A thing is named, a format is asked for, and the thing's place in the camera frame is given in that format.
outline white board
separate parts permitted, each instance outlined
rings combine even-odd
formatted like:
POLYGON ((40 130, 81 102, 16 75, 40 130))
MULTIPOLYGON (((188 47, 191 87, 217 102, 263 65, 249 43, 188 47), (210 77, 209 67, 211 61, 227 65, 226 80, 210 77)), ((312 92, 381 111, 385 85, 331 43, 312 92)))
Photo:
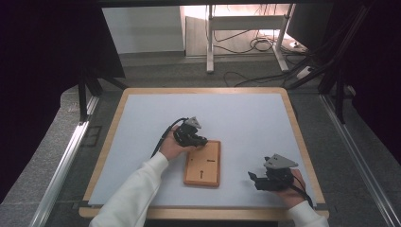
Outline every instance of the white board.
MULTIPOLYGON (((192 116, 202 126, 198 135, 221 141, 220 186, 183 184, 182 154, 170 161, 151 206, 284 207, 271 192, 257 191, 248 176, 263 175, 264 157, 274 153, 297 162, 310 185, 279 94, 129 95, 89 204, 104 204, 149 159, 166 128, 192 116)), ((306 191, 316 204, 313 190, 306 191)))

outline cable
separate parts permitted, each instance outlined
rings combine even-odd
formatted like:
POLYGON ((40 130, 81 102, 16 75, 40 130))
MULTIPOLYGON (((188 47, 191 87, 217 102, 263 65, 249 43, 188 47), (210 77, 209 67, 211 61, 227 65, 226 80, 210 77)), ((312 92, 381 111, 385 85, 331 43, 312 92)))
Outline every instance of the cable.
POLYGON ((184 118, 184 117, 183 117, 183 118, 180 118, 180 119, 174 121, 174 123, 172 123, 172 124, 166 129, 165 133, 163 133, 162 137, 160 137, 159 143, 157 143, 156 148, 154 149, 154 151, 153 151, 153 153, 151 154, 150 158, 152 158, 152 157, 156 154, 156 152, 159 150, 160 146, 162 145, 163 141, 165 141, 165 139, 166 139, 168 133, 171 131, 171 129, 172 129, 178 122, 184 121, 184 120, 186 120, 186 119, 188 119, 188 118, 184 118))
POLYGON ((297 187, 295 185, 290 185, 289 188, 291 188, 292 190, 298 192, 309 203, 310 207, 313 208, 312 199, 309 197, 309 195, 307 195, 307 193, 305 191, 303 191, 302 189, 300 189, 299 187, 297 187))

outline white sleeve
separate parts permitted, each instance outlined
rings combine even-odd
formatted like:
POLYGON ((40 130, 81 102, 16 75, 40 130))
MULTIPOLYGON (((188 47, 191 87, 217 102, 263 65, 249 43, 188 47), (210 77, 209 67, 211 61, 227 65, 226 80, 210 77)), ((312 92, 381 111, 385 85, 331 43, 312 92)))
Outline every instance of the white sleeve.
POLYGON ((142 227, 148 206, 159 189, 162 173, 167 167, 167 158, 157 152, 129 176, 103 205, 89 226, 142 227))
POLYGON ((318 215, 307 201, 288 210, 297 227, 328 227, 326 217, 318 215))

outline hand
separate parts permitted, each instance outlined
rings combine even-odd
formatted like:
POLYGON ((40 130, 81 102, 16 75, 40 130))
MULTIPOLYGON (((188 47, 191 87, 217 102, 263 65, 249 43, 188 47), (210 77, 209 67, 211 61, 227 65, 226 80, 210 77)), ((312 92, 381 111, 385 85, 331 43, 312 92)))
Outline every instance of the hand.
POLYGON ((166 136, 165 141, 160 146, 160 152, 167 158, 167 160, 171 160, 176 158, 182 152, 188 152, 195 149, 194 146, 189 147, 181 147, 177 141, 174 139, 173 132, 178 128, 178 126, 174 126, 171 131, 166 136))
MULTIPOLYGON (((300 182, 298 182, 298 180, 294 178, 293 185, 300 188, 301 190, 304 190, 305 182, 304 179, 302 178, 300 170, 292 169, 291 172, 295 178, 298 178, 298 180, 300 180, 300 182)), ((304 197, 302 197, 298 192, 294 191, 291 188, 287 188, 283 191, 276 191, 273 193, 279 196, 283 200, 288 209, 298 205, 299 203, 305 200, 304 197)))

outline wooden block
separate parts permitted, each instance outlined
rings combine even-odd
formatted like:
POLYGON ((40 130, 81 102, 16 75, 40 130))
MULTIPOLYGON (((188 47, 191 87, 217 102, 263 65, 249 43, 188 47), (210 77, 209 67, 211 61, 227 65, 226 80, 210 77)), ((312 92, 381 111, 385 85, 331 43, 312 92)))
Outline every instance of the wooden block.
POLYGON ((219 141, 209 140, 204 147, 187 153, 183 182, 188 185, 219 186, 219 141))

